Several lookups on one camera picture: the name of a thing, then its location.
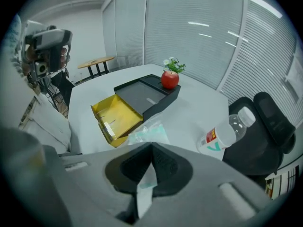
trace white table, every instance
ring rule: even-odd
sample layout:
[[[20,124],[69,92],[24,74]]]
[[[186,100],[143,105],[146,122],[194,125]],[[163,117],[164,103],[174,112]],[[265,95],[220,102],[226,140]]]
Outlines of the white table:
[[[89,80],[71,92],[69,122],[72,148],[83,154],[114,150],[104,138],[91,105],[113,95],[114,87],[149,74],[161,76],[163,67],[154,64],[132,67]],[[227,98],[183,74],[179,75],[178,98],[163,111],[163,126],[170,144],[198,152],[199,137],[228,117]],[[222,159],[224,152],[215,152]]]

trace red apple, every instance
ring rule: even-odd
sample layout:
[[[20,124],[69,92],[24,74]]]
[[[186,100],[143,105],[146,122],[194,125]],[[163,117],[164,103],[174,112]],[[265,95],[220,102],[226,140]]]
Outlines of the red apple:
[[[166,89],[174,89],[179,82],[178,73],[170,70],[163,72],[161,77],[162,86]]]

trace yellow box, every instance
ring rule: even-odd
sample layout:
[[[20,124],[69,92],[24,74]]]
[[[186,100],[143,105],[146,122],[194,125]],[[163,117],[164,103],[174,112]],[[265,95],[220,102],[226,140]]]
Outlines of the yellow box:
[[[105,139],[113,147],[121,145],[143,122],[143,117],[117,94],[91,106],[91,109]]]

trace table leg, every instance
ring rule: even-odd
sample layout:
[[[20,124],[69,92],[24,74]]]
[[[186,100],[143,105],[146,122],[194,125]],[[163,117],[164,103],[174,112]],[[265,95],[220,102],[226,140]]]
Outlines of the table leg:
[[[107,69],[106,62],[103,62],[103,65],[104,65],[104,70],[105,70],[106,74],[108,74],[108,73],[109,73],[109,71],[108,71],[108,69]]]
[[[88,69],[89,69],[89,74],[90,74],[90,77],[91,77],[92,79],[94,79],[94,74],[93,74],[93,72],[92,72],[92,70],[91,70],[90,66],[88,67]]]
[[[98,64],[96,64],[96,68],[97,68],[97,71],[98,71],[98,75],[101,76],[101,72],[100,72],[100,68],[99,68]]]

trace plastic water bottle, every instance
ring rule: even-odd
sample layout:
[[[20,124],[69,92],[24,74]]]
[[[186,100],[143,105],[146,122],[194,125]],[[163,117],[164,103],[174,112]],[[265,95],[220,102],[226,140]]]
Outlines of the plastic water bottle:
[[[246,129],[256,121],[254,114],[247,107],[232,114],[225,121],[214,127],[198,140],[197,149],[202,154],[211,154],[228,148],[241,140]]]

